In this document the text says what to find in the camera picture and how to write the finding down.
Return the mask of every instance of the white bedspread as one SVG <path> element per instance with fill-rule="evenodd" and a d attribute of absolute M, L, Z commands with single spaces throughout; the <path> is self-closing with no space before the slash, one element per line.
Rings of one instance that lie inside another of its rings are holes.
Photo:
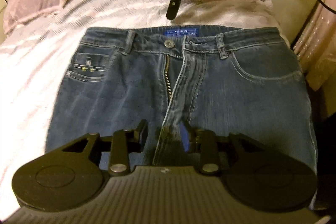
<path fill-rule="evenodd" d="M 87 27 L 278 27 L 270 0 L 183 0 L 173 22 L 165 17 L 168 4 L 169 0 L 73 0 L 58 15 L 15 30 L 0 46 L 1 220 L 19 208 L 11 189 L 13 174 L 44 153 L 58 87 Z"/>

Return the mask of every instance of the pink curtain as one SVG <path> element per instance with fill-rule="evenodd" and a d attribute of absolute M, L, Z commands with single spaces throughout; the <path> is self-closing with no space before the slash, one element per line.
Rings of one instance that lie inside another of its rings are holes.
<path fill-rule="evenodd" d="M 323 0 L 336 10 L 336 0 Z M 321 5 L 294 47 L 306 79 L 313 90 L 336 70 L 336 15 Z"/>

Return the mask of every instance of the white cabinet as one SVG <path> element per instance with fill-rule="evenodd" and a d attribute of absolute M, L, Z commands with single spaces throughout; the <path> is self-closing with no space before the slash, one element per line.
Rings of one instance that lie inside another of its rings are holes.
<path fill-rule="evenodd" d="M 5 41 L 6 36 L 3 32 L 3 15 L 5 13 L 5 8 L 7 6 L 7 2 L 5 0 L 0 0 L 0 44 Z"/>

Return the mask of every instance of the waistband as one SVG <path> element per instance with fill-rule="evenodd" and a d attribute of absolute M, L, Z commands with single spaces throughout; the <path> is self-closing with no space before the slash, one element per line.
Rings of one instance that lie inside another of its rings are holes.
<path fill-rule="evenodd" d="M 198 37 L 168 37 L 166 31 L 182 28 L 198 29 Z M 170 41 L 172 48 L 165 46 Z M 182 52 L 219 53 L 228 57 L 229 51 L 240 48 L 280 43 L 285 41 L 275 27 L 238 29 L 215 25 L 164 26 L 145 29 L 114 29 L 105 27 L 88 28 L 81 40 L 83 45 L 95 47 L 117 47 L 125 55 L 131 51 L 160 53 L 182 58 Z"/>

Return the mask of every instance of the zipper fly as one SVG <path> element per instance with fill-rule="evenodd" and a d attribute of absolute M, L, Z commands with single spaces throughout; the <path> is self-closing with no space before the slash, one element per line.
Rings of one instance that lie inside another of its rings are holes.
<path fill-rule="evenodd" d="M 164 78 L 165 78 L 166 87 L 167 87 L 168 102 L 170 102 L 171 96 L 172 96 L 171 85 L 170 85 L 169 75 L 168 75 L 169 65 L 170 65 L 170 56 L 166 55 L 166 65 L 165 65 L 165 70 L 164 70 Z"/>

